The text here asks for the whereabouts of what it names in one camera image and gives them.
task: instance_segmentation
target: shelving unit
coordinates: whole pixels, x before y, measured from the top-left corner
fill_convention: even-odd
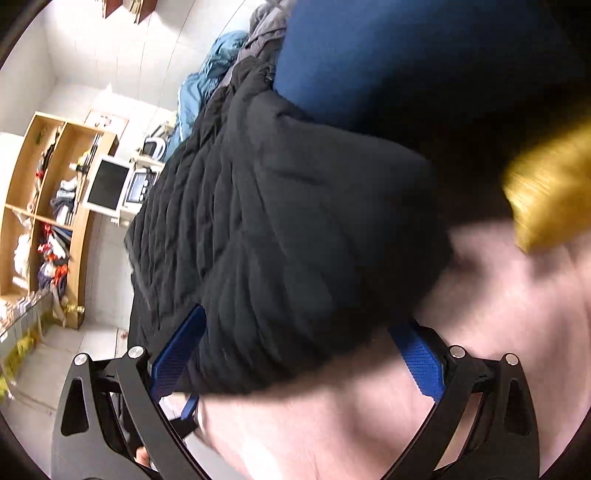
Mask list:
[[[33,193],[39,159],[53,143],[59,128],[61,134],[41,182],[37,204],[35,209],[29,212],[27,204]],[[11,180],[6,198],[0,199],[4,204],[4,208],[0,209],[0,299],[14,301],[29,291],[38,289],[37,273],[43,258],[37,253],[37,247],[43,233],[43,225],[47,223],[72,232],[66,296],[69,302],[84,305],[86,261],[94,213],[79,206],[72,224],[64,226],[53,218],[50,200],[55,197],[62,180],[76,177],[76,172],[72,171],[69,165],[76,163],[78,158],[90,149],[96,134],[102,134],[102,138],[95,158],[101,154],[113,155],[119,145],[117,136],[113,133],[39,112],[31,120],[13,171],[3,172],[11,176]],[[94,166],[94,163],[90,166],[91,172]],[[18,245],[18,238],[27,232],[15,213],[30,218],[33,226],[26,278],[18,275],[14,267],[14,251]],[[78,328],[82,320],[78,314],[71,313],[67,318],[67,325]]]
[[[146,17],[156,10],[158,0],[132,0],[129,9],[135,15],[136,24],[142,23]],[[103,18],[108,18],[119,7],[123,0],[103,0]]]

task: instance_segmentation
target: monitor screen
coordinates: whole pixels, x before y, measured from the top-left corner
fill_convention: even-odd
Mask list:
[[[90,186],[88,203],[117,210],[128,172],[129,167],[122,167],[108,160],[101,161],[95,180]]]

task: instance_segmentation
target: black plastic frame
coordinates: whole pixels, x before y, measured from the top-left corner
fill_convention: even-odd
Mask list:
[[[510,364],[506,356],[499,361],[477,359],[463,349],[463,355],[457,358],[432,330],[422,330],[445,365],[446,390],[382,480],[537,479],[538,431],[521,363]],[[178,429],[175,431],[150,397],[150,355],[146,349],[140,351],[138,358],[127,353],[100,362],[81,354],[77,358],[84,360],[82,364],[72,363],[54,426],[53,477],[210,480],[184,447]],[[457,461],[436,470],[473,393],[482,393],[483,397],[463,452]],[[158,473],[134,462],[111,403],[112,394],[121,395],[134,434],[139,435]],[[511,419],[517,421],[509,424],[508,419],[509,423]]]

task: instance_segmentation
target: computer monitor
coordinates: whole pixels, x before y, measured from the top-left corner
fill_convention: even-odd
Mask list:
[[[132,163],[102,155],[89,174],[82,206],[97,213],[118,218],[134,166]]]

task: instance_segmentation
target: red object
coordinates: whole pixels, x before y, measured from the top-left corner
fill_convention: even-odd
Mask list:
[[[37,247],[37,253],[39,253],[39,254],[45,254],[46,252],[50,252],[50,251],[51,251],[50,244],[41,244],[41,245],[39,245],[39,247]]]
[[[68,266],[67,265],[62,265],[61,267],[57,267],[56,268],[56,274],[53,277],[53,284],[55,286],[58,285],[58,283],[60,282],[60,279],[66,275],[68,273]]]

